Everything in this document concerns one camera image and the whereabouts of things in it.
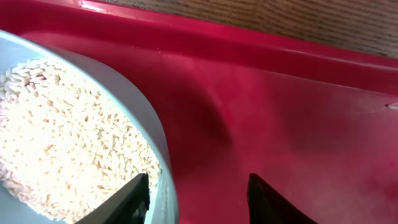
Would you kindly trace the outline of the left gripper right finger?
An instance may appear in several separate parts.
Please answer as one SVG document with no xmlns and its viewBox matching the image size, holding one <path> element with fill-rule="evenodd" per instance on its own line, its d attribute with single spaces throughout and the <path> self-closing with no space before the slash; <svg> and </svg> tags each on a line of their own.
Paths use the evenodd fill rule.
<svg viewBox="0 0 398 224">
<path fill-rule="evenodd" d="M 255 173 L 249 175 L 247 200 L 250 224 L 317 224 Z"/>
</svg>

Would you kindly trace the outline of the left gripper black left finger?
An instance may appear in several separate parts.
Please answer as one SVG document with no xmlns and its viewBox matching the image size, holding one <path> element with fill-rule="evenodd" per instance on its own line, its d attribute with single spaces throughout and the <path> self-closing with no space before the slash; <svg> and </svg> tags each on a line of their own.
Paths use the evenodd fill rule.
<svg viewBox="0 0 398 224">
<path fill-rule="evenodd" d="M 141 173 L 76 224 L 144 224 L 149 205 L 149 176 Z"/>
</svg>

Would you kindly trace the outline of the blue bowl with rice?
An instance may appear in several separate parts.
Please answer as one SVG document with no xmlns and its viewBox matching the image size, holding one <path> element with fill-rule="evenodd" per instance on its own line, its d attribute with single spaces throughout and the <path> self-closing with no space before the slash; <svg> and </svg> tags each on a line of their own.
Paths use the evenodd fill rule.
<svg viewBox="0 0 398 224">
<path fill-rule="evenodd" d="M 177 223 L 160 119 L 125 76 L 1 32 L 1 222 L 76 223 L 138 174 L 144 223 Z"/>
</svg>

